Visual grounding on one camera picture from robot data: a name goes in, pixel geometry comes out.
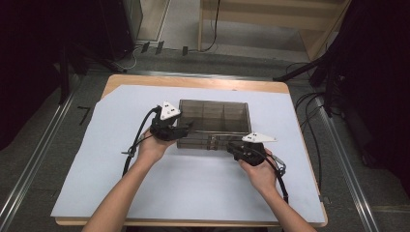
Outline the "person's right hand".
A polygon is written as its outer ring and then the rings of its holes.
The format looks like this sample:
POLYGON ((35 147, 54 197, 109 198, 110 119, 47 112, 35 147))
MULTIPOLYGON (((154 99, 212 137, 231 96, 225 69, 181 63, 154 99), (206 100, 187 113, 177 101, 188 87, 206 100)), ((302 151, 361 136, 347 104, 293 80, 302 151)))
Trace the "person's right hand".
POLYGON ((245 170, 252 186, 260 194, 278 192, 276 188, 276 173, 274 168, 269 164, 269 160, 270 159, 266 159, 256 166, 252 166, 241 159, 239 160, 239 165, 245 170))

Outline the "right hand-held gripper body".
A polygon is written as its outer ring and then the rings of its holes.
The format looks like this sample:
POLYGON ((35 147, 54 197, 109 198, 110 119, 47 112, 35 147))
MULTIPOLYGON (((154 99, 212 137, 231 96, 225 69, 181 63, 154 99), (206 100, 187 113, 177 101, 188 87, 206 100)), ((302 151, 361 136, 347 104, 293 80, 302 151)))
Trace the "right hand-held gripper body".
POLYGON ((275 137, 260 132, 252 132, 242 137, 234 146, 234 160, 243 160, 251 166, 261 164, 266 158, 264 142, 277 142, 275 137))

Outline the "black cabinet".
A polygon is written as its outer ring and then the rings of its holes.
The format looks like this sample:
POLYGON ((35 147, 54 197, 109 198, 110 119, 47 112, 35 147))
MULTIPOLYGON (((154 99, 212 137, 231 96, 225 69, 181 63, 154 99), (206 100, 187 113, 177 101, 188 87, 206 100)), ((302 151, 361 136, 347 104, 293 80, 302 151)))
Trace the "black cabinet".
POLYGON ((118 61, 131 53, 137 41, 143 12, 140 0, 98 0, 102 11, 102 53, 118 61))

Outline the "light wooden frame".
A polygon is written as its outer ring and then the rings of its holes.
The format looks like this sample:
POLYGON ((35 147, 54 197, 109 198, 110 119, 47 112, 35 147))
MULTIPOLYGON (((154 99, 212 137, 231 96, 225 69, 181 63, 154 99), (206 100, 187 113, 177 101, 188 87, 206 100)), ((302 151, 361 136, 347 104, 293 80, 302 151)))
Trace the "light wooden frame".
POLYGON ((205 19, 294 28, 299 30, 307 56, 317 59, 339 29, 352 0, 200 0, 198 48, 202 48, 205 19))

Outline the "white paper sheet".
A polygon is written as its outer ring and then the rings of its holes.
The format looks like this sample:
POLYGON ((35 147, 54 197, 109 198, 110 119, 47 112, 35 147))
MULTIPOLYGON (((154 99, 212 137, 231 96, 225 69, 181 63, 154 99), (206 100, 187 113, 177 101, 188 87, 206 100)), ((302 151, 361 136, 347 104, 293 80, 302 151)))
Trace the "white paper sheet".
MULTIPOLYGON (((96 105, 51 214, 91 216, 120 180, 126 151, 153 107, 181 100, 244 102, 253 131, 272 136, 268 144, 286 164, 289 204, 305 220, 324 224, 308 153, 289 95, 253 91, 121 85, 96 105)), ((149 171, 128 213, 130 219, 276 223, 261 195, 233 157, 224 151, 171 146, 149 171)))

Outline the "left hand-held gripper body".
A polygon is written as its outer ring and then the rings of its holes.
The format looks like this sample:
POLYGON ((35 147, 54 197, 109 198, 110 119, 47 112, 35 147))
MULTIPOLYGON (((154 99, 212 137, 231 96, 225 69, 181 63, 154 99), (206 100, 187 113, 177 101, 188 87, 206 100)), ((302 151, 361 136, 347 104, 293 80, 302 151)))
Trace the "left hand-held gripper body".
POLYGON ((174 123, 181 116, 181 111, 170 102, 165 101, 162 105, 158 105, 154 112, 156 115, 152 120, 150 133, 162 141, 178 139, 179 134, 174 123))

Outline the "metal floor rail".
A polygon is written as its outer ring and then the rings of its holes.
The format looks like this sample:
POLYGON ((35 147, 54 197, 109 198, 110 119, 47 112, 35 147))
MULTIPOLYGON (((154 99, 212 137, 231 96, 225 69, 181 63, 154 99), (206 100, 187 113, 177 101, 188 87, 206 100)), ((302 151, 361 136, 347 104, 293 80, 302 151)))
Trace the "metal floor rail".
POLYGON ((314 102, 319 107, 320 122, 324 127, 325 135, 333 150, 333 156, 337 161, 337 166, 348 188, 355 211, 360 218, 365 232, 381 232, 374 213, 367 201, 365 192, 337 132, 334 120, 326 113, 322 100, 315 100, 314 102))
POLYGON ((28 189, 30 188, 45 155, 64 121, 67 112, 73 102, 74 93, 70 93, 67 98, 57 107, 51 121, 48 123, 40 141, 24 166, 15 186, 10 191, 6 201, 0 211, 0 232, 7 232, 15 214, 21 205, 28 189))

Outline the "smoky translucent drawer box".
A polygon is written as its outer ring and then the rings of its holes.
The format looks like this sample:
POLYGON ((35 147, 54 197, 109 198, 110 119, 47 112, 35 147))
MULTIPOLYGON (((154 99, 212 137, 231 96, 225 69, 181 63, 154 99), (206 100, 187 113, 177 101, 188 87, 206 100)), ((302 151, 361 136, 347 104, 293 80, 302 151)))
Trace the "smoky translucent drawer box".
POLYGON ((177 141, 180 149, 225 150, 251 133, 249 106, 246 102, 180 100, 179 121, 193 121, 187 137, 177 141))

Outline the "dark curtain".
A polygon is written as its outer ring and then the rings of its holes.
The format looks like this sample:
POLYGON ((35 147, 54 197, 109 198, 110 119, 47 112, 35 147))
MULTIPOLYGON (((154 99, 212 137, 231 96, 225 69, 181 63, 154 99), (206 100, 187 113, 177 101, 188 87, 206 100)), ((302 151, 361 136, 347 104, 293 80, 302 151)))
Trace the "dark curtain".
POLYGON ((410 196, 410 0, 352 0, 338 36, 341 90, 369 132, 363 148, 410 196))
POLYGON ((0 0, 0 151, 58 87, 87 72, 78 30, 91 0, 0 0))

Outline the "person's left hand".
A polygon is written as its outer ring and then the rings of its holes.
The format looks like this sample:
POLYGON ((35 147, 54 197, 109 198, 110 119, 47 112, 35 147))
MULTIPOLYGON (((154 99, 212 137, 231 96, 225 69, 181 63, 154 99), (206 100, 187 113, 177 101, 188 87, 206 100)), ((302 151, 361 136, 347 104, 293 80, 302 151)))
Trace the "person's left hand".
POLYGON ((144 139, 139 145, 136 161, 144 165, 154 165, 159 161, 168 147, 173 145, 175 140, 162 141, 157 139, 149 130, 144 132, 144 139))

